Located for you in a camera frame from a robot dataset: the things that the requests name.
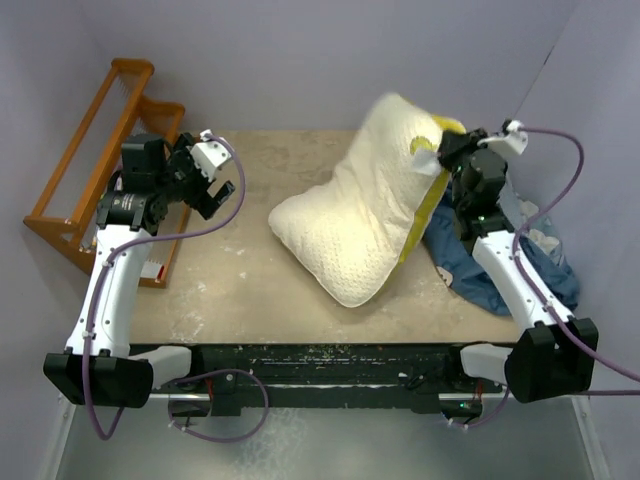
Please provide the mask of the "white quilted pillow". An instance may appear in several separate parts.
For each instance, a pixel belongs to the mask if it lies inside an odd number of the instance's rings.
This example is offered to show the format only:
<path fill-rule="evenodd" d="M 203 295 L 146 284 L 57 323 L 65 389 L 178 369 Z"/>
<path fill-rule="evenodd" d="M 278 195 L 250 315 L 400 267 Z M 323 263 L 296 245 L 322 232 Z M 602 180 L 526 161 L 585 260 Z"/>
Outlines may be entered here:
<path fill-rule="evenodd" d="M 449 183 L 436 157 L 459 121 L 397 93 L 369 110 L 331 178 L 269 214 L 272 233 L 340 305 L 374 298 L 417 246 Z"/>

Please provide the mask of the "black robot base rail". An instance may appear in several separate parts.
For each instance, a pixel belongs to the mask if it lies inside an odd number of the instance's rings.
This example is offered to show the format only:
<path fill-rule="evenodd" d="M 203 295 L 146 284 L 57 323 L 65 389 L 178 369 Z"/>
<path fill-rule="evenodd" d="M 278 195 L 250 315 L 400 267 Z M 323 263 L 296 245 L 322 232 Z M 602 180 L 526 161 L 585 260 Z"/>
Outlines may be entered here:
<path fill-rule="evenodd" d="M 210 343 L 189 349 L 187 382 L 169 382 L 159 391 L 213 416 L 264 405 L 476 415 L 480 397 L 502 391 L 463 373 L 456 344 Z"/>

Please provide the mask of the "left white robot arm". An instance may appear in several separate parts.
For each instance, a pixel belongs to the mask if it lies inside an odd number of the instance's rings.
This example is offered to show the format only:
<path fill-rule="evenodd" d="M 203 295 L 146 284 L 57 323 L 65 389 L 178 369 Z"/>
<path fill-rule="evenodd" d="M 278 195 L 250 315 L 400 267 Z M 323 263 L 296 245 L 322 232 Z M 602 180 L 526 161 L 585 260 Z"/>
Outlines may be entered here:
<path fill-rule="evenodd" d="M 121 166 L 96 208 L 95 259 L 82 310 L 63 352 L 47 354 L 43 365 L 71 403 L 140 408 L 170 381 L 184 392 L 204 384 L 206 369 L 187 347 L 131 354 L 131 321 L 153 243 L 182 237 L 159 232 L 170 205 L 182 203 L 211 219 L 235 190 L 227 181 L 209 192 L 234 156 L 230 144 L 209 130 L 197 137 L 183 133 L 175 142 L 136 134 L 122 144 Z"/>

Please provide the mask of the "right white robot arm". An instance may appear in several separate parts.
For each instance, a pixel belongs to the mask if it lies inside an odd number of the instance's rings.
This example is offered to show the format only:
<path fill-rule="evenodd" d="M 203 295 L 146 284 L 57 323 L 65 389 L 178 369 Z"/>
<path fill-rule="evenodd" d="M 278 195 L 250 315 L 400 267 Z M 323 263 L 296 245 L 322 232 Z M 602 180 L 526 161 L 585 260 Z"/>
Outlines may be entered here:
<path fill-rule="evenodd" d="M 482 129 L 447 130 L 438 148 L 451 175 L 454 230 L 467 252 L 493 281 L 521 334 L 510 348 L 490 343 L 461 347 L 445 366 L 446 383 L 467 391 L 480 378 L 508 387 L 521 403 L 587 391 L 599 333 L 578 319 L 547 288 L 520 248 L 520 232 L 498 198 L 505 185 L 508 153 L 521 154 L 527 135 L 517 122 L 497 135 Z"/>

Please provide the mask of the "blue cartoon print pillowcase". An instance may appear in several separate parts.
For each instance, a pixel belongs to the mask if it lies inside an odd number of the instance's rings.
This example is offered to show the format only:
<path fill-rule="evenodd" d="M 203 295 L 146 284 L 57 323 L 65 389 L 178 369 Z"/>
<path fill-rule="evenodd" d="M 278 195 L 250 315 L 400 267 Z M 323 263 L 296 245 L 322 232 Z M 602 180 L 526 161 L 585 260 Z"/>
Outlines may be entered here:
<path fill-rule="evenodd" d="M 464 300 L 498 316 L 509 309 L 482 267 L 468 254 L 454 231 L 451 189 L 434 210 L 422 242 L 447 287 Z M 563 253 L 562 242 L 547 215 L 520 238 L 523 252 L 550 291 L 569 309 L 579 304 L 579 281 Z"/>

